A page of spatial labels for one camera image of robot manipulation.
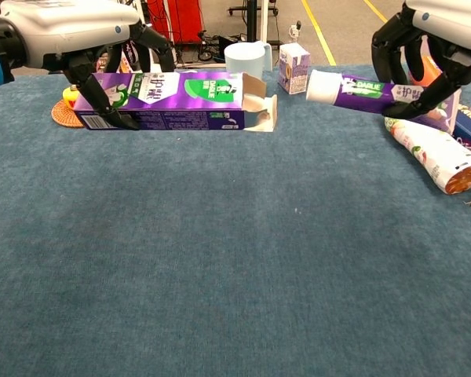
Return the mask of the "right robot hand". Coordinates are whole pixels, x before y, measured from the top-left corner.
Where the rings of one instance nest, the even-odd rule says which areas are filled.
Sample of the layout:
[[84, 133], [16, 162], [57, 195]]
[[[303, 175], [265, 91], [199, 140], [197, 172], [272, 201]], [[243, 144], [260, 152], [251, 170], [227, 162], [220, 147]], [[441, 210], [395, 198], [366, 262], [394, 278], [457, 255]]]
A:
[[414, 119], [471, 83], [471, 0], [403, 0], [400, 11], [371, 39], [371, 60], [378, 80], [406, 84], [402, 56], [413, 78], [423, 79], [424, 41], [440, 75], [418, 99], [384, 109], [385, 117]]

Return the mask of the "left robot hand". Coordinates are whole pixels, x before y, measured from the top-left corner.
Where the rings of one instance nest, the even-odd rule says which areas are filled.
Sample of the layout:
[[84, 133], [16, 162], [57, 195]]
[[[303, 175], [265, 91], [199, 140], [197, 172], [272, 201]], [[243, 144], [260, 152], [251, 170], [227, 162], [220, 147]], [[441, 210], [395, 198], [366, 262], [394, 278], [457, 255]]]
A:
[[3, 0], [0, 41], [11, 73], [21, 67], [63, 72], [100, 117], [123, 130], [138, 129], [111, 108], [94, 78], [100, 56], [107, 53], [116, 68], [122, 44], [131, 41], [142, 71], [150, 70], [151, 51], [162, 71], [175, 69], [170, 40], [142, 21], [133, 7], [115, 0]]

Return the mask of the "purple toothpaste tube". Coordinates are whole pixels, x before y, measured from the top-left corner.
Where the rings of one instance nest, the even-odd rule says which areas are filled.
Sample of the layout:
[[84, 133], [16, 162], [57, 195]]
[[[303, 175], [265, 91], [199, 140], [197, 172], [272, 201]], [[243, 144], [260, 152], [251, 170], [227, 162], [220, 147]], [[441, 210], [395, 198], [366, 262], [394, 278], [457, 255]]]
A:
[[[306, 91], [308, 101], [382, 114], [385, 108], [410, 104], [424, 91], [423, 86], [377, 82], [355, 75], [313, 70]], [[411, 120], [452, 134], [458, 114], [461, 90], [441, 101], [433, 110]]]

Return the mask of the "purple toothpaste box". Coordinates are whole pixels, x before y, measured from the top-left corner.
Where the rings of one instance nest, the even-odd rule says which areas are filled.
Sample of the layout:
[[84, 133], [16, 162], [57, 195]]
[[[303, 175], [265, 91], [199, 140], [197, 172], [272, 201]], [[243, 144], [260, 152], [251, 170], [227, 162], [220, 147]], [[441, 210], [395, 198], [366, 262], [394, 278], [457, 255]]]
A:
[[277, 97], [263, 81], [225, 71], [96, 73], [111, 108], [139, 130], [272, 132]]

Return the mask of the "red orange drink can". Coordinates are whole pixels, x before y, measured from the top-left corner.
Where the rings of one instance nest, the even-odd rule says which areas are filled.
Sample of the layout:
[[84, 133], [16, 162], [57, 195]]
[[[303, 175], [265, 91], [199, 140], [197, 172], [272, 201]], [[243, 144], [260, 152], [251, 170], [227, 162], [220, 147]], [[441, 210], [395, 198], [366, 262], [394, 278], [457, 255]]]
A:
[[421, 80], [416, 80], [412, 75], [411, 72], [408, 72], [409, 80], [411, 85], [416, 86], [429, 86], [437, 77], [440, 76], [441, 70], [435, 63], [435, 61], [431, 58], [431, 56], [423, 56], [422, 63], [424, 68], [424, 75]]

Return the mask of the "white snack packet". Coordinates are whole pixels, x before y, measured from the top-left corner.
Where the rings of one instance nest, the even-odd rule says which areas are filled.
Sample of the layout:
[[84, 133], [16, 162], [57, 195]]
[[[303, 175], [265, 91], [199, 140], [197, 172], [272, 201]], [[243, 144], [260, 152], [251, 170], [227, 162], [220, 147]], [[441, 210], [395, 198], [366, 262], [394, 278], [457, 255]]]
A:
[[122, 44], [121, 60], [119, 71], [122, 73], [133, 72], [133, 64], [135, 63], [134, 48], [131, 41]]

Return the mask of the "round woven coaster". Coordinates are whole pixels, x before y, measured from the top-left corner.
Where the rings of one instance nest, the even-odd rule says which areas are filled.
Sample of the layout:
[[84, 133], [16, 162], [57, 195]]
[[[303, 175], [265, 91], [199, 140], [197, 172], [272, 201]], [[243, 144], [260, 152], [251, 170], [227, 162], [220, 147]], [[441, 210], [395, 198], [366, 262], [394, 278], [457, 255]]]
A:
[[83, 128], [74, 111], [63, 100], [58, 101], [51, 110], [51, 117], [55, 123], [67, 128]]

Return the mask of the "red cabinet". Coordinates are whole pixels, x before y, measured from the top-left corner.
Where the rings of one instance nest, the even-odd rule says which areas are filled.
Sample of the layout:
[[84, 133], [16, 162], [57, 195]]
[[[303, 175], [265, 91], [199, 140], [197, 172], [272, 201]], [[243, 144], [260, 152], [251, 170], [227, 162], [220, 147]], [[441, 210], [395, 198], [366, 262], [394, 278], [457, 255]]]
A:
[[145, 0], [152, 26], [175, 44], [198, 44], [203, 27], [199, 0]]

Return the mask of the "white bottle yellow cap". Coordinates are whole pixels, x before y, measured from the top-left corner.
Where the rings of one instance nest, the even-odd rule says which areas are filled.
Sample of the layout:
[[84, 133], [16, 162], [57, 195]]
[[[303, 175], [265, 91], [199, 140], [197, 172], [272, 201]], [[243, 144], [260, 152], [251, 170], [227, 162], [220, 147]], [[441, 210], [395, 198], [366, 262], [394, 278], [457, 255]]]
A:
[[385, 128], [448, 195], [471, 189], [471, 151], [450, 134], [409, 120], [385, 118]]

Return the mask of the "purple white drink carton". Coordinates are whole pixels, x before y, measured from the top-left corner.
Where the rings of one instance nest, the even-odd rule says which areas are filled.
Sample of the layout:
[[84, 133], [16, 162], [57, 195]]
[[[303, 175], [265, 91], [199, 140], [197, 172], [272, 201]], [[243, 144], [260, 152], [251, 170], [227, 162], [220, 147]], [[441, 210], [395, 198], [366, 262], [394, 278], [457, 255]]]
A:
[[310, 53], [297, 42], [280, 46], [278, 83], [288, 94], [306, 91], [310, 62]]

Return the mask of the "light blue plastic cup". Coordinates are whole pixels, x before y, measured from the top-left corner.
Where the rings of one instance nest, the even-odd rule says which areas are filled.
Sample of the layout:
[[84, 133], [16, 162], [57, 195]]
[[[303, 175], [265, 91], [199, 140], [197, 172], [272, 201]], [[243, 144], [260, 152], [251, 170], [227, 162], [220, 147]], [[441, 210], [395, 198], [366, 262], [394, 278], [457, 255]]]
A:
[[226, 71], [247, 73], [261, 79], [265, 71], [271, 71], [272, 47], [267, 42], [237, 42], [224, 50]]

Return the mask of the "black tripod stand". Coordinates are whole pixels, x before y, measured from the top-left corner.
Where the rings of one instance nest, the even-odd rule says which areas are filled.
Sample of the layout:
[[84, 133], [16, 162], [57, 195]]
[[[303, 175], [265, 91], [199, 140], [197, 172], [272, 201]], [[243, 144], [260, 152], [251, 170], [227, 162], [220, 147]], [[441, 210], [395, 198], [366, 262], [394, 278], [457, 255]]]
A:
[[248, 42], [257, 40], [257, 0], [246, 0], [246, 36]]

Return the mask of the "blue felt table cover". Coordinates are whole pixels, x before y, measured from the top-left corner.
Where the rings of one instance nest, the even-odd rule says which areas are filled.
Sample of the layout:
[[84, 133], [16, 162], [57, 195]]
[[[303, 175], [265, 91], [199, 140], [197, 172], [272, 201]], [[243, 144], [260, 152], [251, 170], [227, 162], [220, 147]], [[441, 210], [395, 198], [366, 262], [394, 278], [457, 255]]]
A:
[[0, 377], [471, 377], [471, 191], [376, 115], [88, 131], [0, 88]]

